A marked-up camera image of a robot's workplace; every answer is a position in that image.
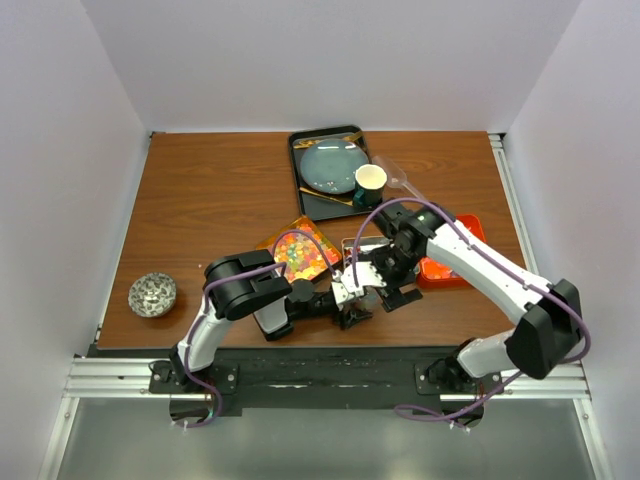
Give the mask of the orange tray of lollipops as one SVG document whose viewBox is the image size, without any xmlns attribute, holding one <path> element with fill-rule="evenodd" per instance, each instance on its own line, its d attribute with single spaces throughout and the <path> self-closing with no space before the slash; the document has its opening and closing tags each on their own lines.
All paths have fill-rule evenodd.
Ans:
<svg viewBox="0 0 640 480">
<path fill-rule="evenodd" d="M 483 227 L 479 218 L 473 214 L 462 214 L 457 219 L 474 236 L 485 241 Z M 419 272 L 416 284 L 421 289 L 468 287 L 469 284 L 449 266 L 438 263 L 429 257 L 423 258 L 419 263 Z"/>
</svg>

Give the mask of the gold tin of gummy candies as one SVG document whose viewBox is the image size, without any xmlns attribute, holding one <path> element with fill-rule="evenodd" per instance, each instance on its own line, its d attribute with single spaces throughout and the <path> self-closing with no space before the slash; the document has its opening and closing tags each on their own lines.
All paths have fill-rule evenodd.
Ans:
<svg viewBox="0 0 640 480">
<path fill-rule="evenodd" d="M 274 254 L 276 262 L 286 262 L 289 282 L 303 279 L 319 280 L 342 261 L 340 250 L 320 231 L 307 216 L 301 216 L 276 234 L 256 245 Z"/>
</svg>

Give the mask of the clear plastic scoop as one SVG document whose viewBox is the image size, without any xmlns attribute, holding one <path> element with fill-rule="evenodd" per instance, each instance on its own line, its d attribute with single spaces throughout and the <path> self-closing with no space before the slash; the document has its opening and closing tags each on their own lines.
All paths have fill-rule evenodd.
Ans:
<svg viewBox="0 0 640 480">
<path fill-rule="evenodd" d="M 377 155 L 372 158 L 372 163 L 385 171 L 387 175 L 386 184 L 388 187 L 396 190 L 402 190 L 408 195 L 421 200 L 426 199 L 426 197 L 408 180 L 406 172 L 391 158 Z"/>
</svg>

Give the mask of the clear glass jar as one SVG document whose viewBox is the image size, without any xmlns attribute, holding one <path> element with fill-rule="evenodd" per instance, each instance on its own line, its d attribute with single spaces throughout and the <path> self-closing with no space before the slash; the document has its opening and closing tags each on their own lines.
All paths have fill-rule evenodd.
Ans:
<svg viewBox="0 0 640 480">
<path fill-rule="evenodd" d="M 361 310 L 375 310 L 381 301 L 375 290 L 366 289 L 365 294 L 356 301 L 356 306 Z"/>
</svg>

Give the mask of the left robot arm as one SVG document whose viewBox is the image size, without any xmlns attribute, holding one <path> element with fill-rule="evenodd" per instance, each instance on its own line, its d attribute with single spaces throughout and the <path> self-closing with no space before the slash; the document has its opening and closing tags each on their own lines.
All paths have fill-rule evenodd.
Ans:
<svg viewBox="0 0 640 480">
<path fill-rule="evenodd" d="M 312 281 L 289 281 L 286 264 L 266 250 L 223 257 L 205 270 L 201 306 L 185 337 L 171 350 L 173 382 L 185 392 L 210 389 L 207 373 L 231 324 L 253 316 L 263 336 L 276 341 L 289 335 L 296 320 L 330 315 L 341 329 L 373 313 L 334 275 L 331 288 L 318 291 Z"/>
</svg>

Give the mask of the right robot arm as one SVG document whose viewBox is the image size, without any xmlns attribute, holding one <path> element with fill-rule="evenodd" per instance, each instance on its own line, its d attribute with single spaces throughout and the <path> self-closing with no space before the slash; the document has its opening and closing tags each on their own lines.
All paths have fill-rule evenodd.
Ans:
<svg viewBox="0 0 640 480">
<path fill-rule="evenodd" d="M 577 287 L 562 279 L 551 283 L 518 267 L 436 204 L 411 211 L 392 199 L 369 216 L 391 244 L 372 256 L 392 292 L 424 258 L 450 267 L 489 298 L 513 323 L 511 330 L 469 339 L 427 369 L 430 382 L 469 392 L 482 377 L 516 369 L 545 378 L 557 365 L 581 359 L 574 350 L 591 347 L 581 316 Z"/>
</svg>

